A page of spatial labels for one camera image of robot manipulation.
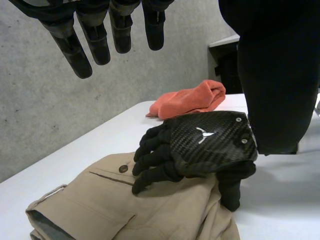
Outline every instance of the orange towel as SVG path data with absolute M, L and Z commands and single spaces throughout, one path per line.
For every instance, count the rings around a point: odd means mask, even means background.
M 226 89 L 222 83 L 204 80 L 195 88 L 163 94 L 150 107 L 150 112 L 146 116 L 164 120 L 183 114 L 210 112 L 225 98 Z

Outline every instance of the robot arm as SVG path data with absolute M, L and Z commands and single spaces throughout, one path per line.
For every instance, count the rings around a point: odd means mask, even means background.
M 142 0 L 145 31 L 150 49 L 164 45 L 165 10 L 174 0 Z M 28 17 L 38 19 L 50 32 L 82 79 L 92 75 L 88 58 L 74 30 L 74 12 L 84 32 L 96 64 L 106 65 L 111 57 L 104 19 L 109 11 L 115 49 L 120 54 L 131 49 L 131 14 L 141 0 L 10 0 Z

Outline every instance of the jacket pocket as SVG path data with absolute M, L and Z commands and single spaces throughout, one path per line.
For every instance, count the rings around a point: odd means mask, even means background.
M 133 186 L 135 177 L 132 170 L 135 166 L 134 153 L 113 154 L 102 158 L 91 165 L 87 172 L 110 181 Z

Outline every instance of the white table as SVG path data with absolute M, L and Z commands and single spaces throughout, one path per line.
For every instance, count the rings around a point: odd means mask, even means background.
M 137 104 L 2 182 L 0 239 L 30 239 L 25 209 L 32 201 L 68 184 L 106 155 L 136 150 L 144 132 L 161 124 L 145 117 L 152 103 Z M 228 95 L 218 110 L 247 112 L 244 95 Z M 256 174 L 243 181 L 241 207 L 235 213 L 242 240 L 320 239 L 319 156 L 259 156 Z
M 215 41 L 213 43 L 209 44 L 209 48 L 214 48 L 222 45 L 232 44 L 238 42 L 240 39 L 240 36 L 238 34 L 226 37 L 224 39 L 221 39 L 219 41 Z

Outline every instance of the fingertip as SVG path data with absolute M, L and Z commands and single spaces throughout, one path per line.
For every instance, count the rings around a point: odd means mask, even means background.
M 140 164 L 139 162 L 137 162 L 132 169 L 132 175 L 138 176 L 140 173 L 141 173 Z

